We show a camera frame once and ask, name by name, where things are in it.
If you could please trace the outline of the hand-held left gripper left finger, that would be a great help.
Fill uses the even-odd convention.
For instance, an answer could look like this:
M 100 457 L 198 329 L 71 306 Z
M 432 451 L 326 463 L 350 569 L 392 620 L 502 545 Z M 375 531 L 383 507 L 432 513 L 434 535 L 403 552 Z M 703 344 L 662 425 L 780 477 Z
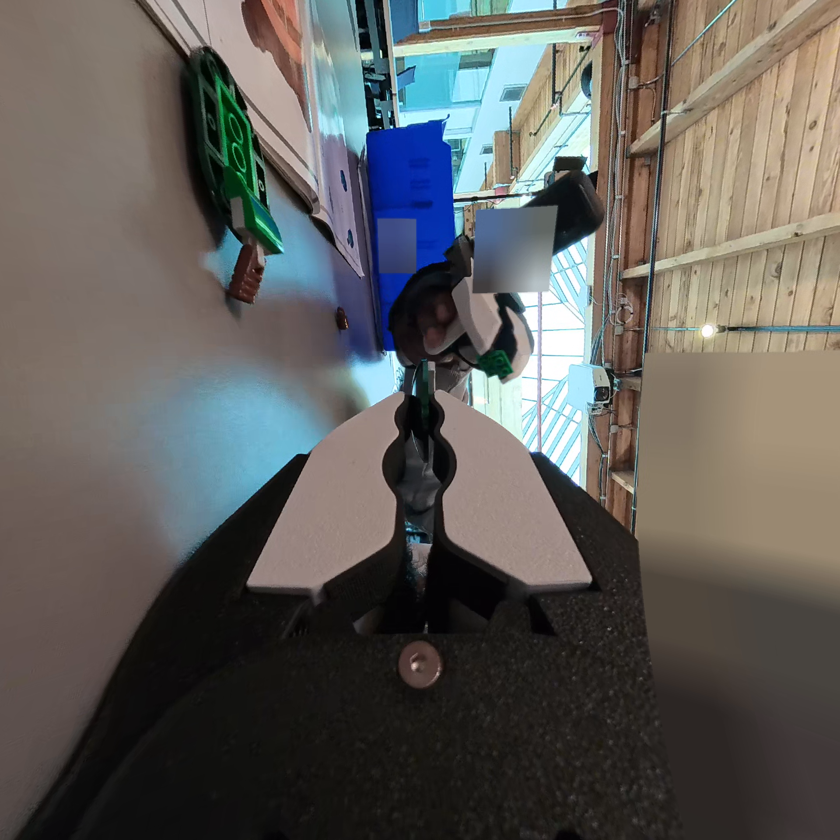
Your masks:
M 247 580 L 252 592 L 382 604 L 400 572 L 408 404 L 398 392 L 336 427 L 309 454 Z

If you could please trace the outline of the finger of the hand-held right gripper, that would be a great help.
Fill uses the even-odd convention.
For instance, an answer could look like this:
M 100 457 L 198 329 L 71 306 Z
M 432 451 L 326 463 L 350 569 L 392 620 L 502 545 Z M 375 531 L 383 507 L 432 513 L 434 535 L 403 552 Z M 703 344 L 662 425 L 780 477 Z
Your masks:
M 463 360 L 479 360 L 502 349 L 503 320 L 497 297 L 475 292 L 472 276 L 455 286 L 455 309 L 461 328 L 456 352 Z
M 527 368 L 535 344 L 525 312 L 505 308 L 505 313 L 511 327 L 511 351 L 508 353 L 511 373 L 504 378 L 504 381 L 512 382 L 519 378 Z

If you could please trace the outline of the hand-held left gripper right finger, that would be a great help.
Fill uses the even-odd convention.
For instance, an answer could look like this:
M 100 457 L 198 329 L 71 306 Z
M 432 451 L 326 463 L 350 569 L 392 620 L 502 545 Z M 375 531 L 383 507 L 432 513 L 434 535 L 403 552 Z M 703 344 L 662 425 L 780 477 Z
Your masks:
M 434 541 L 516 594 L 588 589 L 592 573 L 522 441 L 446 392 L 430 407 L 443 473 Z

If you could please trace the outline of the green leaf brick assembly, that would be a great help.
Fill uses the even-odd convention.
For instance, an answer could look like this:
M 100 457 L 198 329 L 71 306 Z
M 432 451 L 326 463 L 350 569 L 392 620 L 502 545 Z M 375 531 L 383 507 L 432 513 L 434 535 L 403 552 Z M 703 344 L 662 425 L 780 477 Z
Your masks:
M 434 458 L 434 435 L 438 425 L 438 408 L 434 399 L 435 364 L 422 359 L 414 369 L 408 406 L 408 427 L 411 439 L 422 461 Z
M 196 48 L 186 70 L 206 192 L 240 244 L 227 297 L 251 306 L 265 275 L 266 258 L 284 251 L 270 212 L 266 163 L 245 97 L 222 57 L 211 47 Z

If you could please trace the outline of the grey desk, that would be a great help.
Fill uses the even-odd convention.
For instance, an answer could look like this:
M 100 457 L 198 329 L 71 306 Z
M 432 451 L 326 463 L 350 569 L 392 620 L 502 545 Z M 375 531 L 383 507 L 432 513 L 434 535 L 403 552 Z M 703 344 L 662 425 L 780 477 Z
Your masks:
M 386 396 L 370 282 L 275 171 L 253 307 L 136 2 L 2 2 L 2 838 L 162 586 L 292 456 Z M 339 331 L 342 307 L 349 329 Z

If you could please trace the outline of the person's right hand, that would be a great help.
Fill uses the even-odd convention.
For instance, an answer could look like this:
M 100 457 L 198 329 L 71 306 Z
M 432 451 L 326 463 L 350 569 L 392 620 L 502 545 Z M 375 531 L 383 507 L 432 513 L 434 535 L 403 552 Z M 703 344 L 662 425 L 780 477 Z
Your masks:
M 428 358 L 437 356 L 451 343 L 447 333 L 458 320 L 458 312 L 448 290 L 440 290 L 428 296 L 421 304 L 416 316 L 416 325 L 421 334 L 421 345 Z

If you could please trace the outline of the blue plastic bin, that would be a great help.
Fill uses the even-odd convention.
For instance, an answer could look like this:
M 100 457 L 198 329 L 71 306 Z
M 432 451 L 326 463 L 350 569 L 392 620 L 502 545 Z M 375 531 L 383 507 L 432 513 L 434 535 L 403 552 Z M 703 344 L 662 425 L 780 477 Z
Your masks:
M 417 270 L 443 260 L 455 238 L 452 151 L 446 121 L 367 135 L 371 269 L 383 349 L 395 351 L 391 309 Z

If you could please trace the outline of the instruction booklet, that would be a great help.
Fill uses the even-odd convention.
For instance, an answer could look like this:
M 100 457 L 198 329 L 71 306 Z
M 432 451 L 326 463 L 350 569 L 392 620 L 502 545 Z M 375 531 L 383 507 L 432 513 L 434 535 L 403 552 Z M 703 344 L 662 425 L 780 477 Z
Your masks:
M 224 82 L 271 164 L 363 278 L 354 212 L 356 166 L 346 145 L 338 73 L 312 1 L 141 1 L 194 59 L 208 95 Z

